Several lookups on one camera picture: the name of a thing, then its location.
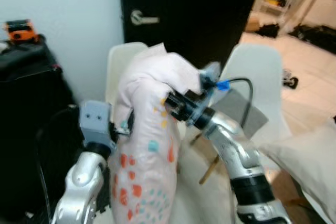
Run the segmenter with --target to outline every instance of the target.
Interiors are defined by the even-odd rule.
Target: shelf
[[[281,6],[277,6],[277,5],[270,4],[270,3],[266,2],[266,1],[263,1],[263,2],[262,2],[262,5],[267,6],[267,7],[269,7],[269,8],[272,8],[272,9],[274,9],[274,10],[278,10],[279,12],[285,12],[285,11],[286,11],[286,8],[281,7]]]

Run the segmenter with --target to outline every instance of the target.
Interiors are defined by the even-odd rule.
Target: white cushion
[[[336,124],[259,148],[286,170],[336,223]]]

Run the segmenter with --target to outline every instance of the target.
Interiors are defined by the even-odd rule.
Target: tile floor
[[[283,58],[283,67],[290,69],[293,75],[299,78],[299,85],[297,89],[291,90],[288,88],[283,88],[282,92],[282,111],[293,135],[301,134],[316,126],[319,126],[327,118],[336,115],[335,55],[308,43],[301,42],[290,36],[281,36],[277,39],[270,39],[255,34],[245,33],[241,38],[241,42],[264,44],[277,48]],[[200,161],[200,165],[204,166],[203,171],[206,170],[205,163]],[[197,181],[197,178],[200,178],[203,174],[202,171],[191,171],[191,169],[187,168],[183,170],[187,170],[189,173],[193,173],[192,176],[195,177],[195,181]],[[219,183],[219,181],[220,178],[215,180],[212,186],[221,188],[222,186],[218,185],[222,185],[223,183]],[[190,204],[191,202],[195,202],[195,198],[192,199],[190,198],[190,195],[183,193],[195,186],[196,194],[199,195],[200,199],[203,199],[202,194],[204,194],[205,190],[200,190],[200,187],[196,184],[188,184],[184,189],[183,183],[180,183],[180,185],[181,186],[177,187],[176,199],[174,203],[175,207],[173,209],[174,218],[172,218],[171,223],[208,223],[204,222],[204,214],[206,214],[204,210],[201,215],[199,212],[197,213],[197,210],[191,209]],[[219,189],[218,193],[219,191],[221,191],[223,194],[227,193],[225,188],[223,190]],[[213,195],[211,199],[216,201],[216,204],[219,203],[219,200],[223,200],[223,198],[218,198],[217,195]],[[202,205],[202,209],[206,209],[206,207],[204,208],[205,205],[208,206],[209,211],[213,211],[215,209],[214,207],[210,206],[211,202],[202,202]],[[228,207],[227,201],[220,202],[220,205],[222,206],[221,211],[227,209]],[[214,222],[212,223],[230,223],[229,210],[227,210],[225,213],[216,212],[216,214],[210,216],[209,218],[215,218],[213,219]],[[106,211],[103,214],[97,214],[95,224],[108,223],[113,224],[110,211]],[[295,223],[310,222],[307,219],[302,222],[301,218],[300,220],[295,221]]]

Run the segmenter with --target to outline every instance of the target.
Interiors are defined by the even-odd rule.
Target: wheel
[[[296,77],[292,77],[290,78],[290,81],[292,81],[292,83],[288,84],[288,87],[290,87],[291,89],[296,89],[296,87],[298,86],[299,83],[299,79]]]

